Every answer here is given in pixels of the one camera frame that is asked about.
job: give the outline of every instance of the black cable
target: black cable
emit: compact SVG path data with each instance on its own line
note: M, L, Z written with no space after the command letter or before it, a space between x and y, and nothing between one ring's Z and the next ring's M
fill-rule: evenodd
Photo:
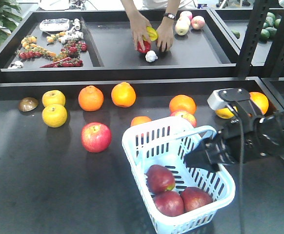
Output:
M245 233L244 212L243 212L244 129L243 129L242 119L239 117L239 114L236 112L233 106L229 103L226 106L239 121L240 133L241 133L240 164L239 164L239 216L240 216L241 234L244 234Z

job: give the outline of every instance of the apple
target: apple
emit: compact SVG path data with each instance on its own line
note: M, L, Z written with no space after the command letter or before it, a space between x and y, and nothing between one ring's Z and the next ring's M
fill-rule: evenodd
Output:
M195 16L191 20L192 28L199 30L202 29L205 25L205 20L202 16Z
M182 11L180 13L180 17L182 17L182 16L188 17L190 21L193 19L192 12L190 12L190 11Z
M180 196L184 203L185 212L195 210L213 201L207 192L197 187L186 187Z
M156 208L166 216L176 217L184 213L183 200L175 191L165 191L153 198Z
M177 21L175 25L175 31L179 36L184 36L189 31L189 25L186 21Z
M181 16L178 20L177 20L177 22L179 22L179 21L185 21L186 23L187 23L187 25L191 25L191 20L188 18L188 17L186 17L186 16Z
M177 117L185 118L187 121L189 121L192 124L193 127L196 127L197 125L196 118L194 117L194 115L192 115L188 111L176 110L172 112L170 116L177 116Z
M161 165L154 164L150 166L146 176L147 186L150 192L154 194L173 190L176 185L172 172Z
M112 132L105 124L92 122L82 128L81 143L89 152L102 152L109 146L111 141Z

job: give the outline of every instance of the white plastic basket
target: white plastic basket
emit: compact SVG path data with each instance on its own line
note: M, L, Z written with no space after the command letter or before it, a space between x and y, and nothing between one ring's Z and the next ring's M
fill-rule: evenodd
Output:
M182 234L209 223L218 209L233 200L235 183L224 166L219 165L219 172L210 173L204 169L187 168L184 163L185 154L195 149L202 138L214 136L215 133L211 126L193 128L180 117L139 124L124 132L122 146L158 234ZM174 191L180 193L188 186L199 187L211 195L213 202L177 217L163 215L157 210L152 198L154 195L146 185L145 173L153 164L172 171L176 180Z

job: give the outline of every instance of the garlic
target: garlic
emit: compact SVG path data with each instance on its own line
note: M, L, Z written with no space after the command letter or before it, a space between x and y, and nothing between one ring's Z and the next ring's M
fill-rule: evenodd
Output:
M146 53L145 59L147 62L154 62L156 59L158 59L158 57L153 50L150 50Z

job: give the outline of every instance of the white apple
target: white apple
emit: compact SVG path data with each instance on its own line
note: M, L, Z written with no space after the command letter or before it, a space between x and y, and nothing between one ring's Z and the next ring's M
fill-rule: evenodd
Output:
M186 16L186 17L188 17L190 20L192 20L192 18L193 18L192 12L190 12L190 11L182 11L182 12L180 13L180 17L181 17L181 16Z
M186 21L177 21L175 31L179 36L184 36L189 31L190 26Z
M177 22L178 21L185 21L189 26L191 25L191 20L187 16L180 16Z
M205 25L205 20L202 16L195 16L191 20L191 25L194 29L200 30L204 27Z

